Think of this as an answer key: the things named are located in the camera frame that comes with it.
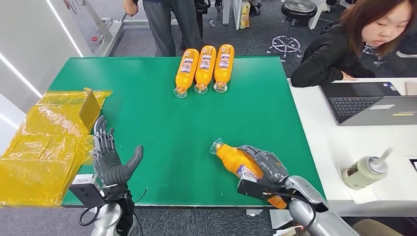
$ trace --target bottle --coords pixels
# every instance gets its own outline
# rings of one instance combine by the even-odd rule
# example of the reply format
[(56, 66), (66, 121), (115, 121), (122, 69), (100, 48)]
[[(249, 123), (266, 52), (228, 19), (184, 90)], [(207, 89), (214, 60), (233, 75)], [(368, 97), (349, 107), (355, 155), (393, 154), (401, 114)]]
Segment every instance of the bottle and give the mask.
[(217, 92), (226, 92), (227, 83), (232, 76), (233, 59), (235, 58), (235, 49), (232, 45), (224, 44), (220, 47), (214, 69), (214, 90)]
[(386, 158), (391, 154), (392, 147), (388, 148), (381, 157), (364, 156), (351, 165), (342, 174), (342, 180), (349, 188), (360, 190), (387, 176), (388, 165)]
[(198, 94), (204, 94), (208, 91), (207, 85), (213, 78), (214, 64), (216, 63), (216, 49), (213, 46), (204, 46), (198, 60), (196, 71), (196, 85), (194, 90)]
[(175, 84), (177, 86), (174, 89), (175, 96), (179, 98), (185, 98), (187, 96), (187, 90), (193, 84), (199, 56), (200, 54), (195, 49), (185, 50), (177, 76), (175, 76)]
[[(211, 145), (210, 153), (217, 155), (223, 162), (226, 170), (232, 172), (239, 178), (242, 175), (245, 175), (260, 180), (264, 176), (262, 170), (254, 161), (252, 161), (250, 156), (243, 151), (238, 150), (236, 147), (225, 144), (222, 139), (217, 139)], [(284, 209), (287, 206), (279, 196), (268, 199), (268, 202), (279, 209)]]

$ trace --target laptop keyboard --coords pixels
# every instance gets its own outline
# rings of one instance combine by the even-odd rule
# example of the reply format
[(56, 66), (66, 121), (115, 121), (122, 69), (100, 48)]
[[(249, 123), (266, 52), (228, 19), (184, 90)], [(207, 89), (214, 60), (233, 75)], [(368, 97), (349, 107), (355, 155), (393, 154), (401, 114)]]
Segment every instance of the laptop keyboard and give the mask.
[(330, 98), (337, 116), (351, 117), (377, 102), (380, 97), (344, 97)]

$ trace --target white bottle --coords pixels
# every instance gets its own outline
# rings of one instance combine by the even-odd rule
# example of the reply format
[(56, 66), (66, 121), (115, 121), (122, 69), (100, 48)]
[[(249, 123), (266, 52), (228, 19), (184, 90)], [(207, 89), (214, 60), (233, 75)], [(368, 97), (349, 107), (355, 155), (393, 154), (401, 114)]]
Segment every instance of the white bottle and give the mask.
[(342, 174), (343, 182), (351, 189), (360, 190), (382, 180), (387, 176), (388, 165), (385, 160), (391, 152), (392, 148), (390, 147), (381, 157), (364, 156), (358, 162), (345, 169)]

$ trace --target orange juice bottle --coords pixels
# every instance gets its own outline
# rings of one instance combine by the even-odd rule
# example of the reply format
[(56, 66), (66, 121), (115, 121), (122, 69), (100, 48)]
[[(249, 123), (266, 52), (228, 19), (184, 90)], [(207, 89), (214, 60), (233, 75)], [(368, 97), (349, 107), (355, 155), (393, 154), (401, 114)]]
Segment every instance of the orange juice bottle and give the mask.
[(200, 54), (195, 49), (185, 50), (177, 76), (175, 76), (175, 84), (177, 86), (174, 89), (175, 96), (179, 98), (185, 98), (187, 96), (187, 89), (193, 84), (199, 56)]
[(210, 84), (213, 77), (215, 63), (216, 49), (213, 46), (204, 46), (200, 53), (196, 71), (196, 85), (194, 86), (196, 93), (204, 94), (208, 91), (207, 85)]
[[(224, 167), (239, 178), (245, 175), (259, 180), (264, 176), (262, 170), (250, 156), (236, 147), (225, 144), (222, 139), (217, 139), (211, 145), (210, 153), (216, 154), (222, 160)], [(282, 198), (277, 195), (268, 199), (268, 202), (278, 209), (284, 209), (287, 206)]]
[(223, 44), (217, 55), (216, 68), (214, 69), (214, 90), (217, 92), (227, 91), (227, 83), (232, 76), (233, 59), (235, 58), (235, 49), (232, 45)]

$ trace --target yellow plastic wrap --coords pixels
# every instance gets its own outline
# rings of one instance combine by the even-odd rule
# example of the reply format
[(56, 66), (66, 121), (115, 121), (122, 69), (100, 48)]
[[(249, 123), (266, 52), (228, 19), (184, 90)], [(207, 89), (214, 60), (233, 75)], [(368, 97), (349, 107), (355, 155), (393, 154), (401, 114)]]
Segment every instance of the yellow plastic wrap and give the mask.
[(0, 157), (0, 205), (57, 206), (91, 161), (91, 128), (110, 91), (48, 92)]

